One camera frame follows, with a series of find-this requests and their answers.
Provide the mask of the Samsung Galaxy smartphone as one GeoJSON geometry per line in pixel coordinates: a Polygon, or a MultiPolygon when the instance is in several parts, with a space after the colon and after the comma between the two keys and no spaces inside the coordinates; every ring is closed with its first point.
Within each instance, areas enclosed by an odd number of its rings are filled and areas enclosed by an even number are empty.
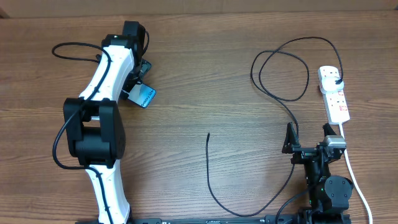
{"type": "Polygon", "coordinates": [[[128,100],[139,105],[141,108],[147,108],[156,95],[156,90],[145,85],[137,84],[129,92],[128,100]]]}

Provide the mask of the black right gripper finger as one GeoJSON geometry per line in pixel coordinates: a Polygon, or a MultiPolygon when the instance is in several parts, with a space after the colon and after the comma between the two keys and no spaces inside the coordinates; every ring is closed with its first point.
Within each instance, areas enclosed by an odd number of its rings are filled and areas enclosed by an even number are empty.
{"type": "Polygon", "coordinates": [[[324,132],[324,137],[329,135],[336,135],[335,131],[333,130],[333,128],[330,126],[329,123],[325,123],[323,125],[323,132],[324,132]]]}
{"type": "Polygon", "coordinates": [[[293,122],[287,124],[285,141],[282,146],[282,153],[293,154],[298,148],[300,148],[299,139],[295,132],[293,122]]]}

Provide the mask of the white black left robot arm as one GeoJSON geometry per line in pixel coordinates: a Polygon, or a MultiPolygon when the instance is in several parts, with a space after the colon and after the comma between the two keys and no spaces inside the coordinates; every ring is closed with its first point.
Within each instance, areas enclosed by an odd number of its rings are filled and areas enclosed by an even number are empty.
{"type": "Polygon", "coordinates": [[[146,108],[156,91],[143,82],[151,69],[143,58],[149,33],[137,21],[125,21],[120,35],[108,34],[94,60],[98,68],[86,89],[63,104],[65,123],[60,132],[67,134],[71,156],[78,159],[77,170],[89,175],[98,203],[95,223],[133,223],[132,210],[124,194],[121,159],[126,134],[118,108],[128,100],[146,108]]]}

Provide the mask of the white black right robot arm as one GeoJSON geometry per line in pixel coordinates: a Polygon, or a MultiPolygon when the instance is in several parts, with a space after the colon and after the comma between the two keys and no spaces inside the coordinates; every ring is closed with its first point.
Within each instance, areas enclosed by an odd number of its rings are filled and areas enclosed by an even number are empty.
{"type": "Polygon", "coordinates": [[[287,124],[287,132],[282,147],[284,154],[291,154],[293,165],[304,166],[307,189],[289,199],[277,212],[277,223],[350,223],[349,199],[353,192],[353,182],[346,177],[331,175],[329,164],[341,159],[346,150],[344,137],[336,134],[327,123],[323,125],[324,139],[315,147],[302,147],[292,123],[287,124]],[[295,199],[308,194],[310,206],[301,208],[294,215],[283,218],[280,213],[295,199]]]}

